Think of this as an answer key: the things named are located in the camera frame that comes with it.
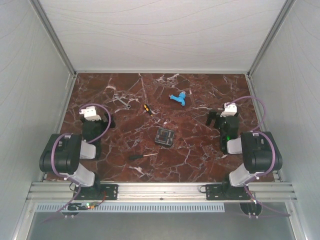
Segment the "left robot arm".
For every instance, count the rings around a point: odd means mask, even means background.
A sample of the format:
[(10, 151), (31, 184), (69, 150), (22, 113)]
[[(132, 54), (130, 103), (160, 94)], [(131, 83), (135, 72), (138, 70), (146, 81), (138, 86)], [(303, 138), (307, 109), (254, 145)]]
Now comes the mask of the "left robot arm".
[(39, 168), (44, 173), (53, 173), (75, 184), (75, 200), (115, 201), (118, 198), (117, 184), (103, 184), (97, 173), (88, 170), (80, 160), (98, 160), (102, 154), (100, 135), (115, 128), (113, 115), (83, 115), (81, 134), (52, 134), (39, 159)]

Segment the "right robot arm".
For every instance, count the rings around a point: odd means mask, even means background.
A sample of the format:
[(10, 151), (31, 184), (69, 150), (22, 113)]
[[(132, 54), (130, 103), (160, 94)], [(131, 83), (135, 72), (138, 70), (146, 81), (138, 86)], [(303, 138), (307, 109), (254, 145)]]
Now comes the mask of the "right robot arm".
[(206, 125), (214, 121), (213, 127), (219, 130), (220, 150), (226, 155), (241, 155), (242, 164), (227, 174), (221, 184), (204, 186), (206, 199), (217, 200), (249, 200), (245, 191), (248, 183), (283, 166), (283, 159), (273, 135), (269, 131), (239, 131), (237, 114), (224, 115), (223, 112), (210, 111)]

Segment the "clear fuse box lid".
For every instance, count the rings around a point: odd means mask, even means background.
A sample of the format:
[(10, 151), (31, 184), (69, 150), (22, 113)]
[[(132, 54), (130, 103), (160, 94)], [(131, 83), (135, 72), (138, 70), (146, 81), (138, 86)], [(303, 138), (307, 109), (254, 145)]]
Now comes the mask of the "clear fuse box lid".
[(174, 133), (173, 130), (169, 130), (169, 129), (165, 129), (165, 128), (159, 128), (157, 130), (156, 135), (155, 135), (155, 139), (164, 140), (164, 139), (172, 138), (174, 140), (174, 135), (175, 135), (175, 133)]

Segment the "black fuse box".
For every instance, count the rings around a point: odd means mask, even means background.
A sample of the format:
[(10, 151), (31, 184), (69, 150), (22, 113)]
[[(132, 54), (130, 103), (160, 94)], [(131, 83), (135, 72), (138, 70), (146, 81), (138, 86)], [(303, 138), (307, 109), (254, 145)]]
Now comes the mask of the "black fuse box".
[(157, 144), (157, 145), (160, 145), (160, 146), (163, 146), (163, 147), (171, 147), (173, 145), (173, 139), (172, 138), (166, 138), (164, 140), (161, 140), (161, 139), (158, 139), (156, 138), (154, 140), (154, 142)]

